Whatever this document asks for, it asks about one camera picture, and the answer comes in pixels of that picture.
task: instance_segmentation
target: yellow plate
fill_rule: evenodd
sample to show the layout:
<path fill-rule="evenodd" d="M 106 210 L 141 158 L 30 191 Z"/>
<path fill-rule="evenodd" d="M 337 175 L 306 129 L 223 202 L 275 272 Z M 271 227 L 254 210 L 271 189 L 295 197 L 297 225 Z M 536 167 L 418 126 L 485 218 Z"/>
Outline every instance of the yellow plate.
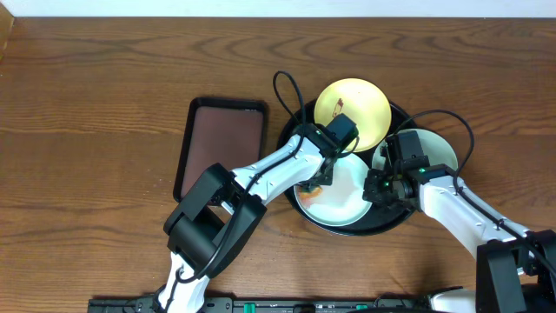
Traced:
<path fill-rule="evenodd" d="M 314 121 L 328 125 L 345 114 L 357 124 L 359 143 L 355 152 L 377 145 L 387 134 L 392 121 L 388 99 L 378 87 L 358 78 L 347 78 L 329 85 L 316 100 Z M 354 147 L 355 141 L 346 150 Z"/>

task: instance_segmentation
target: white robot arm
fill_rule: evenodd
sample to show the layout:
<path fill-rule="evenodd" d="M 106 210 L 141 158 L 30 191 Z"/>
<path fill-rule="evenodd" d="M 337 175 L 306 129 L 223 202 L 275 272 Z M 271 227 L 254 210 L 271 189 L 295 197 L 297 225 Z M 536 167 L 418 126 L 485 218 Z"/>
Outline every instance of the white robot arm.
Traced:
<path fill-rule="evenodd" d="M 483 210 L 495 216 L 497 220 L 504 220 L 506 226 L 526 237 L 528 228 L 502 216 L 497 210 L 475 195 L 465 185 L 463 179 L 458 178 L 458 182 L 458 185 L 466 190 L 466 195 L 480 205 Z M 496 223 L 478 212 L 461 194 L 457 193 L 451 176 L 434 178 L 422 185 L 419 190 L 419 200 L 423 213 L 446 227 L 475 259 L 477 258 L 477 247 L 480 245 L 491 240 L 508 242 L 515 239 L 514 236 L 508 234 Z"/>
<path fill-rule="evenodd" d="M 235 181 L 246 188 L 256 173 L 290 154 L 300 139 L 299 135 L 295 135 L 289 139 L 285 146 L 270 156 L 247 167 L 232 170 L 235 174 Z M 266 205 L 291 186 L 307 181 L 318 172 L 324 162 L 324 157 L 319 151 L 319 148 L 311 141 L 304 140 L 294 157 L 289 158 L 286 162 L 263 175 L 249 191 L 249 194 L 258 196 L 261 203 Z M 222 207 L 230 214 L 234 214 L 231 203 L 222 202 Z M 171 260 L 172 267 L 166 286 L 174 286 L 175 273 L 179 269 L 182 269 L 182 278 L 191 277 L 194 274 L 191 266 L 179 254 L 172 252 Z M 171 301 L 168 313 L 197 312 L 204 303 L 204 292 L 208 284 L 208 276 L 197 279 L 192 283 L 178 283 L 175 286 L 174 299 Z M 158 301 L 163 309 L 166 309 L 171 292 L 171 288 L 166 288 L 158 296 Z"/>

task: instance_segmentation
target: white wall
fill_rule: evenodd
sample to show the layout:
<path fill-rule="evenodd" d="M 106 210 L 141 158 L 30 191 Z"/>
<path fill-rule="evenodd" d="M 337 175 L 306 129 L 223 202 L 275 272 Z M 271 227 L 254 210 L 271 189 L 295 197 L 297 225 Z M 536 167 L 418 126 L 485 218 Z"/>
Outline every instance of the white wall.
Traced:
<path fill-rule="evenodd" d="M 0 0 L 15 17 L 556 17 L 556 0 Z"/>

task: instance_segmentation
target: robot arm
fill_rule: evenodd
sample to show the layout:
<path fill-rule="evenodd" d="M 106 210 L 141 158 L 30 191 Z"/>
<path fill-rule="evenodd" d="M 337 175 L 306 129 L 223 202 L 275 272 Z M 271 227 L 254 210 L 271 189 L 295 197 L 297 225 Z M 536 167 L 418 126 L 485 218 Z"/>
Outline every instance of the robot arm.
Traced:
<path fill-rule="evenodd" d="M 335 160 L 358 135 L 355 124 L 345 115 L 337 116 L 326 128 L 310 124 L 304 131 L 306 136 L 294 156 L 291 154 L 301 140 L 299 134 L 257 163 L 231 172 L 215 164 L 195 182 L 164 225 L 172 251 L 169 279 L 157 298 L 164 312 L 197 312 L 203 305 L 209 279 L 222 272 L 239 254 L 266 212 L 266 204 L 298 183 L 326 184 Z M 239 197 L 254 176 L 288 156 L 291 157 L 257 180 L 239 210 Z M 207 264 L 229 226 L 229 221 L 224 224 L 207 203 L 220 204 L 236 215 L 237 221 L 207 275 L 191 283 L 176 283 L 177 276 L 192 277 Z"/>
<path fill-rule="evenodd" d="M 526 237 L 528 228 L 502 216 L 476 196 L 465 185 L 463 179 L 458 178 L 458 185 L 466 190 L 466 195 L 483 210 L 495 216 L 496 219 L 503 220 L 506 226 Z M 477 258 L 477 247 L 482 244 L 491 240 L 500 240 L 501 242 L 515 240 L 514 236 L 478 212 L 461 194 L 456 193 L 453 178 L 449 175 L 430 179 L 428 183 L 423 184 L 419 189 L 419 201 L 423 212 L 446 227 L 475 259 Z"/>
<path fill-rule="evenodd" d="M 270 156 L 247 167 L 232 170 L 235 175 L 235 182 L 245 188 L 257 172 L 286 157 L 297 146 L 299 141 L 300 136 L 295 135 L 289 139 L 285 146 Z M 289 158 L 286 162 L 262 176 L 249 191 L 249 194 L 258 196 L 261 199 L 261 204 L 266 205 L 287 188 L 313 177 L 321 168 L 323 162 L 324 157 L 319 153 L 318 147 L 311 141 L 304 140 L 297 155 Z M 222 207 L 230 214 L 234 214 L 234 205 L 232 203 L 222 202 Z M 181 269 L 183 279 L 193 276 L 193 268 L 178 253 L 172 252 L 171 260 L 172 267 L 166 286 L 174 285 L 175 273 L 179 269 Z M 204 303 L 204 293 L 208 284 L 208 276 L 197 279 L 192 283 L 178 283 L 175 286 L 174 299 L 169 306 L 168 313 L 197 312 Z M 158 297 L 158 302 L 164 309 L 168 303 L 170 293 L 171 288 L 166 288 Z"/>

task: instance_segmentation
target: wood grain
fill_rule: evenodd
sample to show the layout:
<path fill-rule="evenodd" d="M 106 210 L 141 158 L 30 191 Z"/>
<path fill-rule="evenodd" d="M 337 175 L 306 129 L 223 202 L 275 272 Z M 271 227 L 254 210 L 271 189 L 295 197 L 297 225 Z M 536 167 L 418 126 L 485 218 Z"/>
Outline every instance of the wood grain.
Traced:
<path fill-rule="evenodd" d="M 166 282 L 162 224 L 188 105 L 260 99 L 265 154 L 288 115 L 271 78 L 304 97 L 344 77 L 410 113 L 468 119 L 472 189 L 533 230 L 556 229 L 556 30 L 519 19 L 18 19 L 0 65 L 0 312 L 83 312 L 95 296 Z M 292 90 L 281 85 L 295 106 Z M 423 118 L 460 155 L 450 118 Z M 474 260 L 421 214 L 370 237 L 335 236 L 280 196 L 209 288 L 242 297 L 370 298 L 474 288 Z"/>

